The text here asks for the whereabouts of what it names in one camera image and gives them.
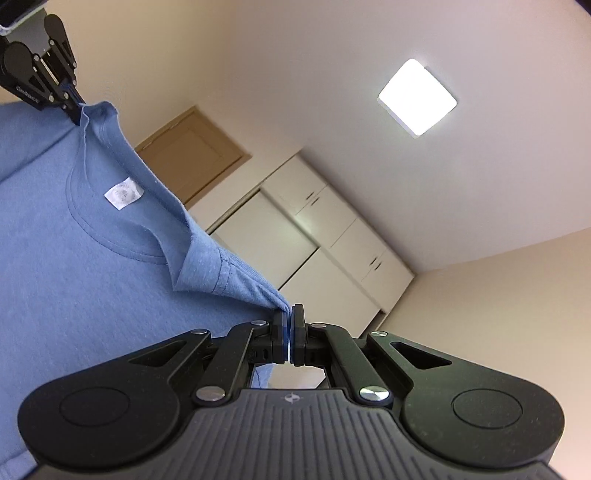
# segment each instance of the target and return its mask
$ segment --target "shirt fabric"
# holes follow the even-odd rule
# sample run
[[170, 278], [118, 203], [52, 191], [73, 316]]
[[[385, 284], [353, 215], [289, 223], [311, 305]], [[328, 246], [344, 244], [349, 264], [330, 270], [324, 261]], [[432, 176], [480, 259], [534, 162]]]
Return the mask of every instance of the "shirt fabric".
[[[117, 210], [104, 194], [127, 177], [144, 194]], [[79, 127], [59, 110], [0, 106], [0, 479], [34, 466], [17, 412], [35, 388], [197, 327], [223, 336], [276, 308], [289, 316], [152, 174], [112, 105], [85, 106]]]

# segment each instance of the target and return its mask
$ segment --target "white tag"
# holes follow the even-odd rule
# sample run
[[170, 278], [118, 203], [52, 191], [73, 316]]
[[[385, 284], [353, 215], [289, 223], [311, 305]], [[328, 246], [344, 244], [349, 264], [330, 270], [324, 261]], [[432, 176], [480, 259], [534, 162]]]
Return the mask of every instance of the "white tag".
[[113, 207], [121, 210], [141, 198], [143, 194], [144, 189], [128, 177], [105, 193], [105, 198]]

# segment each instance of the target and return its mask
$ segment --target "white cabinet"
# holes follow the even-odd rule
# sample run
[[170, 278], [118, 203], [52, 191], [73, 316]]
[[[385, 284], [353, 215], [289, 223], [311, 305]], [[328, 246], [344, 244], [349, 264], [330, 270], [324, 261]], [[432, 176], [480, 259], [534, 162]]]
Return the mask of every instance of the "white cabinet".
[[295, 221], [321, 247], [330, 248], [355, 221], [355, 212], [326, 186], [295, 216]]
[[379, 308], [321, 249], [280, 289], [287, 301], [304, 305], [307, 323], [346, 328], [358, 337]]
[[316, 250], [315, 244], [261, 192], [221, 224], [212, 237], [275, 288], [281, 287]]
[[335, 260], [358, 282], [386, 251], [386, 245], [365, 222], [357, 218], [330, 248]]
[[261, 189], [287, 213], [296, 215], [325, 185], [326, 182], [296, 155], [266, 179]]
[[[304, 305], [306, 323], [323, 322], [346, 328], [358, 337], [378, 312], [375, 305], [322, 250], [295, 273], [280, 290], [287, 301]], [[324, 371], [315, 367], [277, 365], [271, 388], [315, 388]]]
[[389, 312], [412, 279], [413, 274], [400, 259], [386, 250], [375, 261], [361, 285], [383, 311]]

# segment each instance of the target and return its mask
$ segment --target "square light fixture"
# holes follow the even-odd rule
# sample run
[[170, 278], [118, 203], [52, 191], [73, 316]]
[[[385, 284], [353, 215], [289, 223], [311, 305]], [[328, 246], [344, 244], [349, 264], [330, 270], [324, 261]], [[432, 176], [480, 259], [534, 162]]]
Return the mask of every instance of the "square light fixture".
[[457, 101], [415, 59], [404, 63], [378, 96], [378, 102], [414, 138], [451, 112]]

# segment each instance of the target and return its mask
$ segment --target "wooden door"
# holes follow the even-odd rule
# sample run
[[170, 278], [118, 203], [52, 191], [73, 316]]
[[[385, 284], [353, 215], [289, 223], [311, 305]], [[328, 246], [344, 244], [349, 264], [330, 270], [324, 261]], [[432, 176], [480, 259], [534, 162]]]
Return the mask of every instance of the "wooden door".
[[248, 158], [196, 108], [161, 128], [136, 151], [187, 208]]

